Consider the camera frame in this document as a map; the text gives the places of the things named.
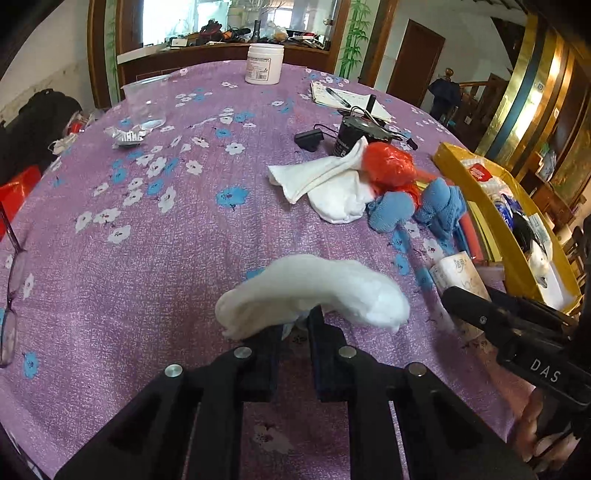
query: pen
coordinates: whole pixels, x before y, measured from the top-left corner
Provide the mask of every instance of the pen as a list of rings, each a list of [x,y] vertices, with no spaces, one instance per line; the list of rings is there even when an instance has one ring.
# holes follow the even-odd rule
[[[345,107],[351,108],[351,104],[347,100],[345,100],[344,98],[342,98],[338,93],[336,93],[332,88],[326,87],[326,91],[329,94],[331,94],[334,98],[336,98],[340,103],[342,103],[343,105],[345,105]]]

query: yellow box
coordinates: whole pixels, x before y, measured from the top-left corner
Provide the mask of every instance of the yellow box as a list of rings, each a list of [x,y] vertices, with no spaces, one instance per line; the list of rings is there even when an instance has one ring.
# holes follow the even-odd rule
[[[574,276],[574,272],[570,268],[569,261],[567,260],[562,247],[534,201],[529,195],[527,195],[523,187],[515,181],[513,176],[503,167],[483,157],[479,157],[464,148],[448,143],[442,143],[435,153],[433,161],[445,177],[460,187],[466,200],[475,202],[478,205],[486,219],[486,223],[495,236],[496,244],[503,256],[503,263],[505,265],[505,287],[507,293],[545,303],[542,292],[535,281],[525,255],[521,251],[521,248],[519,248],[513,233],[509,230],[509,227],[488,195],[482,190],[482,188],[480,188],[478,182],[472,177],[470,172],[464,168],[464,165],[462,165],[461,161],[469,158],[480,159],[481,163],[492,175],[503,180],[513,192],[515,200],[519,201],[521,204],[526,215],[529,216],[535,213],[540,214],[544,226],[546,227],[546,230],[548,230],[548,234],[552,240],[552,263],[554,264],[558,277],[560,277],[559,280],[562,282],[563,292],[566,292],[571,297],[570,301],[568,301],[562,308],[564,313],[569,313],[578,305],[582,295]]]

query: purple tablecloth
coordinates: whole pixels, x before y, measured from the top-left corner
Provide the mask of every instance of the purple tablecloth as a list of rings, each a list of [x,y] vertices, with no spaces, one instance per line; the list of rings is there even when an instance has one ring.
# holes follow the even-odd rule
[[[306,198],[289,205],[267,180],[268,165],[332,147],[328,140],[308,153],[293,141],[315,123],[340,122],[310,99],[311,80],[370,89],[290,65],[279,84],[255,86],[244,71],[245,62],[232,61],[175,73],[161,92],[165,128],[139,149],[112,148],[103,129],[130,121],[125,102],[111,109],[27,199],[14,221],[30,256],[13,303],[18,355],[0,371],[1,423],[53,476],[166,365],[196,367],[230,348],[213,312],[222,293],[276,258],[310,253],[356,259],[397,281],[411,303],[397,334],[331,321],[381,362],[425,363],[505,437],[512,413],[443,319],[427,272],[454,246],[414,222],[393,235],[378,235],[365,218],[328,224]],[[393,125],[412,132],[416,164],[436,172],[429,155],[457,139],[424,112],[374,93]],[[1,264],[10,253],[4,238]],[[349,477],[346,406],[316,401],[306,349],[305,335],[292,334],[277,397],[245,407],[244,479]]]

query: glasses frame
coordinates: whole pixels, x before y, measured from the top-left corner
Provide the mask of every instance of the glasses frame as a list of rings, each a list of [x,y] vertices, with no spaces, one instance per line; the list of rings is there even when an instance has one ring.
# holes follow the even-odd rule
[[[12,229],[12,225],[10,224],[10,220],[8,220],[8,215],[6,213],[6,210],[4,210],[4,205],[2,204],[2,202],[0,202],[0,216],[2,217],[2,223],[4,224],[4,228],[6,230],[6,233],[8,235],[8,238],[10,239],[10,243],[12,244],[12,247],[14,248],[14,257],[12,259],[12,265],[10,267],[10,273],[8,274],[8,284],[7,284],[7,293],[6,293],[6,308],[4,310],[4,317],[2,318],[2,327],[0,329],[0,368],[6,368],[8,365],[10,365],[12,363],[12,360],[14,359],[14,354],[12,356],[12,358],[10,358],[10,360],[8,361],[3,361],[4,359],[4,349],[7,347],[4,344],[4,329],[6,328],[6,319],[9,313],[12,313],[15,317],[15,321],[18,319],[18,316],[16,314],[16,312],[12,309],[12,301],[14,300],[14,298],[17,296],[17,292],[18,289],[20,288],[20,285],[18,285],[18,287],[14,290],[11,291],[10,286],[12,284],[12,275],[14,273],[14,265],[17,264],[17,257],[21,254],[23,254],[24,252],[26,252],[26,250],[21,246],[21,244],[18,241],[18,238],[16,236],[16,234],[14,233],[14,230]]]

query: black bag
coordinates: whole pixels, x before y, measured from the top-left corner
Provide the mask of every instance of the black bag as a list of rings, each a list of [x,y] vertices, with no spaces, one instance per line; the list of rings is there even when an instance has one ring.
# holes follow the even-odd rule
[[[64,137],[70,118],[81,110],[76,100],[49,88],[33,95],[6,127],[0,125],[0,185],[31,165],[43,173],[56,158],[49,145]]]

